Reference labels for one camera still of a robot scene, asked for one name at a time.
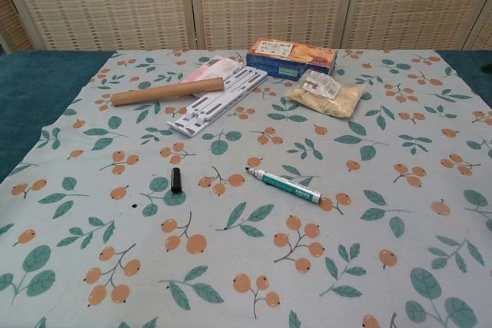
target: plastic packaging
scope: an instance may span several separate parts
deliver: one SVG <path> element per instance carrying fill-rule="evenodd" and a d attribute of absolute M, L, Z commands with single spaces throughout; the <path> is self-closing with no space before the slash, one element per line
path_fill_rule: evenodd
<path fill-rule="evenodd" d="M 328 75 L 308 69 L 285 96 L 322 114 L 348 118 L 363 93 L 360 85 L 340 84 Z"/>

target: black cap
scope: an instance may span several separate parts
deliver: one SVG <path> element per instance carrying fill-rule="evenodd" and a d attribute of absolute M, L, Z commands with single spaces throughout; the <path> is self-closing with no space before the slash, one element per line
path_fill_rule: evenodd
<path fill-rule="evenodd" d="M 179 168 L 172 168 L 171 171 L 171 192 L 173 194 L 180 194 L 183 192 L 181 189 L 181 172 Z"/>

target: floral tablecloth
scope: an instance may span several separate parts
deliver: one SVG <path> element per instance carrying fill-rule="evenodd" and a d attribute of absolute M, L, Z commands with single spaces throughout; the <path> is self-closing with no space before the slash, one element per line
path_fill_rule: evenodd
<path fill-rule="evenodd" d="M 492 326 L 492 111 L 437 53 L 339 51 L 348 121 L 270 77 L 192 139 L 192 98 L 111 106 L 213 55 L 244 51 L 118 51 L 43 129 L 0 185 L 0 326 Z"/>

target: snack box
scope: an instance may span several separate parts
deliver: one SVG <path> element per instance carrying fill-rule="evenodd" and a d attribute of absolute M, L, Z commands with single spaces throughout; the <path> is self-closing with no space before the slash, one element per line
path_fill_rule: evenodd
<path fill-rule="evenodd" d="M 297 81 L 309 68 L 329 75 L 336 57 L 337 49 L 259 38 L 248 49 L 246 62 L 269 76 Z"/>

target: marker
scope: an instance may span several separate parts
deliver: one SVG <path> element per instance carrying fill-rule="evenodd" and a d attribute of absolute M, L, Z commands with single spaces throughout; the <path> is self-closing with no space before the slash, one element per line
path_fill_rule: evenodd
<path fill-rule="evenodd" d="M 303 186 L 302 184 L 296 184 L 285 178 L 276 176 L 272 173 L 268 173 L 262 169 L 253 169 L 246 167 L 246 171 L 249 174 L 255 176 L 258 180 L 265 182 L 266 184 L 271 184 L 272 186 L 278 187 L 284 191 L 290 192 L 291 194 L 302 197 L 305 200 L 309 200 L 315 204 L 318 204 L 321 199 L 321 192 L 310 189 L 309 187 Z"/>

